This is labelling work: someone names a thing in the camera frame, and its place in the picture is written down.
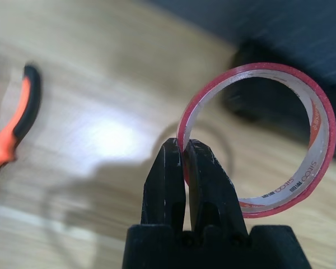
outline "pliers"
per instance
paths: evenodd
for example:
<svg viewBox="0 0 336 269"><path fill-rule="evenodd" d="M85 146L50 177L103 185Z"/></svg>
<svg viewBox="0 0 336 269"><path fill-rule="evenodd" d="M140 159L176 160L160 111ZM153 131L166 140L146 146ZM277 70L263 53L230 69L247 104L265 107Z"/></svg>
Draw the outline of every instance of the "pliers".
<svg viewBox="0 0 336 269"><path fill-rule="evenodd" d="M34 66L27 64L17 110L8 125L0 131L0 168L15 160L15 149L34 124L40 103L40 74Z"/></svg>

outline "orange pliers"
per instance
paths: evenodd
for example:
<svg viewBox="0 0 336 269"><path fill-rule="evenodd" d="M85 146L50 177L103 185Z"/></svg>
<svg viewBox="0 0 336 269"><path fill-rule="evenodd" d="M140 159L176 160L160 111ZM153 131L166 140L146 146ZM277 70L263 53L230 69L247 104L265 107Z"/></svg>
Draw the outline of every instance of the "orange pliers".
<svg viewBox="0 0 336 269"><path fill-rule="evenodd" d="M0 168L15 160L15 149L35 122L41 103L41 78L38 70L27 64L17 110L0 132Z"/></svg>

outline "plier handle grip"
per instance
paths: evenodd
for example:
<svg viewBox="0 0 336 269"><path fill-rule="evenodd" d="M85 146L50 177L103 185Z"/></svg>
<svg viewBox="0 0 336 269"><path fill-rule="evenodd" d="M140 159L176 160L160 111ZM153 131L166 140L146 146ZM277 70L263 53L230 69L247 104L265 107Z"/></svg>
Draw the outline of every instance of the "plier handle grip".
<svg viewBox="0 0 336 269"><path fill-rule="evenodd" d="M41 78L27 64L22 79L21 97L15 114L0 131L0 168L15 160L15 149L35 122L41 103Z"/></svg>

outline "cardboard tape core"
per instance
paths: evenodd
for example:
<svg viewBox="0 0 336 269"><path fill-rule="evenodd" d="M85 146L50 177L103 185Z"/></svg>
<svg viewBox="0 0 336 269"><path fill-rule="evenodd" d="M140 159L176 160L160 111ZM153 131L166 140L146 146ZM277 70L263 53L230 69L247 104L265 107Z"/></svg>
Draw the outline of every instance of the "cardboard tape core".
<svg viewBox="0 0 336 269"><path fill-rule="evenodd" d="M308 197L332 160L336 144L336 122L331 104L320 86L306 74L275 63L254 63L233 68L216 77L192 98L180 120L177 139L183 151L198 113L228 85L250 77L276 80L289 87L303 103L310 122L307 154L294 175L271 192L239 198L244 217L263 217L284 211Z"/></svg>

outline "tape roll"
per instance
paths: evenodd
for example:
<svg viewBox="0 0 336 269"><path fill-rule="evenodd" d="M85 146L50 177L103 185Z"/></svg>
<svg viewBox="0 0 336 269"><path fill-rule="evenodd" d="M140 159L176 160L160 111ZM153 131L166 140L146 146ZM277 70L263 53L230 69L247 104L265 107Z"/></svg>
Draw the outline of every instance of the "tape roll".
<svg viewBox="0 0 336 269"><path fill-rule="evenodd" d="M249 77L269 78L289 87L305 106L310 122L308 151L294 175L285 184L263 196L239 198L243 216L257 218L282 212L313 192L334 154L336 121L327 96L306 74L282 64L246 64L216 77L192 98L178 125L177 139L181 151L187 146L193 124L204 105L228 85Z"/></svg>

